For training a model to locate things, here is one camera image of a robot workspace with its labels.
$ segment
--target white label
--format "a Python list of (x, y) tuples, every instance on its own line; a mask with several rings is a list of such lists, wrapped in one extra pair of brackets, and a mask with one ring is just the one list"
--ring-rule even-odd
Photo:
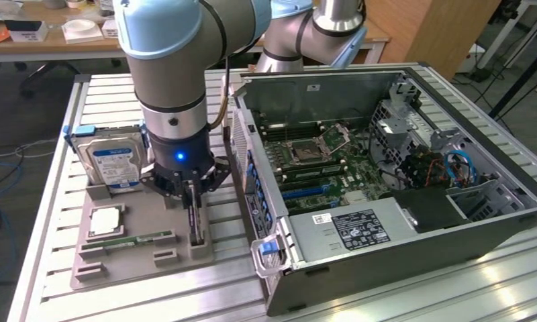
[(116, 248), (134, 247), (134, 246), (135, 246), (135, 242), (131, 241), (128, 243), (122, 243), (122, 244), (116, 244), (116, 245), (112, 245), (112, 246), (106, 246), (104, 248), (107, 250), (115, 250)]
[(319, 90), (320, 90), (320, 84), (307, 86), (307, 92), (319, 92)]
[(332, 216), (330, 213), (322, 213), (320, 215), (314, 215), (312, 220), (315, 221), (315, 225), (320, 225), (322, 223), (331, 223)]
[(108, 186), (127, 188), (140, 180), (140, 170), (132, 164), (134, 151), (130, 148), (94, 152), (95, 162)]
[(318, 171), (318, 172), (302, 173), (302, 174), (298, 174), (298, 175), (295, 176), (295, 178), (304, 178), (306, 176), (318, 176), (319, 174), (320, 174), (320, 171)]

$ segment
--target side panel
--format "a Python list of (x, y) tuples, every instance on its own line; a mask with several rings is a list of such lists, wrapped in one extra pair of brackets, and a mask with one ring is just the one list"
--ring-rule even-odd
[(479, 258), (527, 226), (524, 218), (494, 221), (330, 265), (291, 272), (280, 278), (268, 299), (267, 314), (282, 315)]

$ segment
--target desk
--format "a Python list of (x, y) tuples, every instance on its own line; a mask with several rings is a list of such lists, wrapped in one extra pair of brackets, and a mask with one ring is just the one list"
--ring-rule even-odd
[[(48, 25), (60, 26), (66, 23), (66, 16), (78, 15), (79, 9), (64, 8), (51, 10), (40, 2), (24, 3), (23, 10), (30, 19), (43, 20)], [(363, 49), (370, 50), (367, 63), (376, 63), (380, 60), (386, 43), (390, 42), (390, 35), (371, 22), (367, 21), (368, 33)], [(263, 42), (251, 52), (263, 52)], [(26, 62), (36, 60), (75, 60), (94, 58), (126, 57), (118, 39), (106, 39), (82, 44), (66, 44), (64, 32), (60, 28), (50, 31), (44, 42), (14, 42), (7, 40), (0, 43), (0, 62)]]
[[(494, 123), (434, 69), (407, 64), (454, 102), (454, 108), (523, 169), (535, 174), (537, 158)], [(308, 70), (326, 70), (308, 66)], [(248, 70), (234, 70), (239, 74)], [(208, 112), (220, 109), (223, 70), (206, 72)], [(64, 124), (132, 125), (143, 117), (130, 74), (95, 75), (76, 82)], [(455, 123), (435, 105), (424, 112), (442, 128)], [(220, 129), (212, 150), (223, 155)], [(167, 276), (76, 292), (70, 287), (87, 177), (60, 135), (43, 202), (26, 253), (8, 322), (40, 321), (518, 321), (537, 316), (537, 226), (523, 231), (478, 260), (352, 294), (280, 317), (267, 317), (260, 281), (231, 177), (207, 198), (216, 261)]]

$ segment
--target black plastic part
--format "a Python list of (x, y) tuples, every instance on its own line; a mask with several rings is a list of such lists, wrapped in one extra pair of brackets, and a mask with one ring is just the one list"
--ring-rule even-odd
[(207, 2), (207, 0), (200, 0), (199, 2), (206, 7), (206, 9), (211, 13), (211, 15), (214, 16), (215, 22), (218, 23), (219, 31), (222, 33), (223, 49), (222, 49), (222, 56), (219, 57), (219, 60), (222, 60), (227, 55), (227, 31), (226, 31), (226, 25), (223, 24), (223, 19), (219, 16), (218, 10)]
[(19, 72), (23, 72), (28, 69), (28, 64), (24, 62), (15, 62), (15, 67)]
[(167, 140), (152, 132), (150, 140), (155, 153), (155, 161), (168, 169), (164, 177), (171, 178), (174, 172), (199, 171), (203, 176), (215, 164), (214, 154), (208, 140), (208, 128), (204, 127), (191, 138), (183, 140)]
[(284, 57), (280, 56), (278, 54), (274, 54), (272, 52), (270, 52), (267, 49), (263, 49), (264, 54), (271, 57), (275, 60), (280, 60), (282, 62), (294, 62), (299, 59), (303, 59), (303, 56), (298, 55), (298, 56), (292, 56), (292, 57)]
[(160, 113), (180, 113), (183, 111), (187, 111), (188, 109), (192, 109), (196, 107), (199, 104), (202, 104), (203, 100), (207, 98), (207, 92), (203, 92), (203, 95), (191, 103), (182, 105), (182, 106), (172, 106), (172, 107), (160, 107), (160, 106), (154, 106), (143, 101), (143, 99), (138, 96), (138, 92), (135, 92), (135, 97), (138, 100), (142, 102), (143, 106), (151, 109), (152, 111), (160, 112)]
[(299, 33), (296, 34), (296, 43), (295, 43), (295, 48), (296, 48), (296, 53), (302, 54), (302, 44), (303, 44), (303, 35), (304, 35), (304, 30), (307, 29), (308, 22), (311, 21), (314, 14), (314, 10), (307, 12), (307, 15), (304, 16), (302, 26), (299, 28)]
[(355, 29), (347, 30), (346, 32), (332, 32), (331, 30), (323, 29), (316, 23), (314, 23), (312, 25), (315, 26), (316, 31), (320, 32), (323, 35), (327, 35), (328, 37), (336, 37), (336, 38), (348, 37), (350, 35), (354, 35), (362, 28), (362, 25), (360, 25)]
[(446, 197), (446, 189), (427, 187), (418, 190), (394, 191), (395, 199), (402, 208), (407, 209), (419, 225), (419, 233), (470, 223), (462, 216), (452, 201)]

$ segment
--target metal frame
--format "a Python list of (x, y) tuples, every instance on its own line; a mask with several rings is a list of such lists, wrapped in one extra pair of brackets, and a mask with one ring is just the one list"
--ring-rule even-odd
[[(428, 67), (410, 66), (456, 110), (488, 136), (537, 181), (537, 157), (498, 126), (486, 113)], [(220, 106), (223, 71), (206, 74), (210, 118)], [(64, 124), (128, 124), (142, 116), (128, 74), (94, 76), (78, 83)], [(452, 126), (438, 109), (423, 106), (440, 127)], [(215, 153), (223, 153), (219, 131)], [(74, 259), (83, 188), (87, 180), (60, 137), (31, 246), (8, 321), (472, 321), (537, 320), (537, 227), (519, 233), (486, 257), (324, 303), (295, 314), (266, 316), (260, 281), (239, 216), (231, 180), (208, 196), (216, 255), (220, 262), (200, 270), (151, 278), (119, 286), (74, 292)]]

